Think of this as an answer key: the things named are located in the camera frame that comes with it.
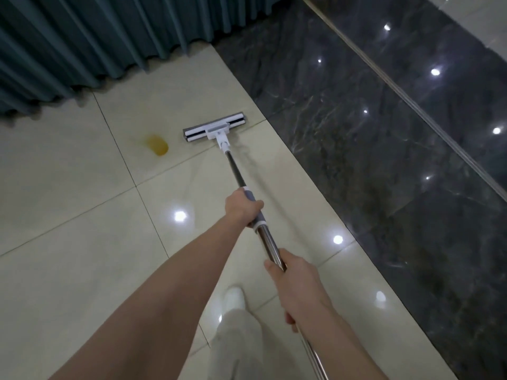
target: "curtain fold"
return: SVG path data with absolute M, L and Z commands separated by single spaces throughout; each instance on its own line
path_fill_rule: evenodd
M 0 114 L 97 88 L 146 58 L 212 41 L 279 0 L 0 0 Z

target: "shoe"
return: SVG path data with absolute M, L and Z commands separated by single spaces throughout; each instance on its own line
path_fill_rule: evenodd
M 245 295 L 240 287 L 230 287 L 224 294 L 222 314 L 235 309 L 246 309 Z

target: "yellow stain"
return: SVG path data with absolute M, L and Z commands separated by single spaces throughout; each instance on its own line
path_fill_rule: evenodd
M 146 141 L 146 145 L 151 149 L 157 156 L 163 156 L 169 150 L 169 146 L 165 140 L 159 135 L 151 135 Z

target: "mop grip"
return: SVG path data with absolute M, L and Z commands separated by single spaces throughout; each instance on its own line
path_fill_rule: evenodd
M 248 198 L 250 201 L 256 201 L 254 194 L 252 193 L 250 188 L 248 188 L 245 185 L 243 187 L 243 190 L 245 191 L 246 198 Z M 253 221 L 250 223 L 250 226 L 253 228 L 254 231 L 257 231 L 259 225 L 267 225 L 266 219 L 264 218 L 262 212 L 259 212 L 259 214 L 255 217 L 255 219 L 253 219 Z

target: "mop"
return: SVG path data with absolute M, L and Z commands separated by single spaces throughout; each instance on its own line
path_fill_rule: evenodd
M 207 137 L 209 140 L 216 139 L 220 149 L 229 161 L 232 173 L 234 174 L 239 187 L 242 187 L 244 189 L 245 195 L 249 200 L 255 201 L 256 199 L 254 197 L 254 194 L 245 183 L 245 180 L 241 176 L 241 172 L 239 172 L 236 162 L 234 162 L 234 158 L 232 157 L 230 149 L 231 144 L 227 138 L 227 134 L 229 133 L 230 129 L 239 127 L 243 124 L 245 124 L 245 116 L 242 112 L 240 112 L 231 116 L 219 118 L 218 120 L 206 122 L 195 127 L 183 129 L 183 136 L 188 142 L 204 137 Z M 271 236 L 268 224 L 266 223 L 266 219 L 264 218 L 262 212 L 259 212 L 257 217 L 250 223 L 250 226 L 261 239 L 264 249 L 266 250 L 270 260 L 278 265 L 283 271 L 285 271 L 287 267 L 282 261 L 280 254 L 278 253 L 278 248 L 276 246 L 275 240 L 273 239 L 273 236 Z M 317 378 L 320 380 L 328 380 L 328 376 L 324 371 L 319 356 L 307 339 L 303 337 L 302 341 L 303 346 L 305 347 L 305 350 L 310 358 L 313 370 L 317 375 Z

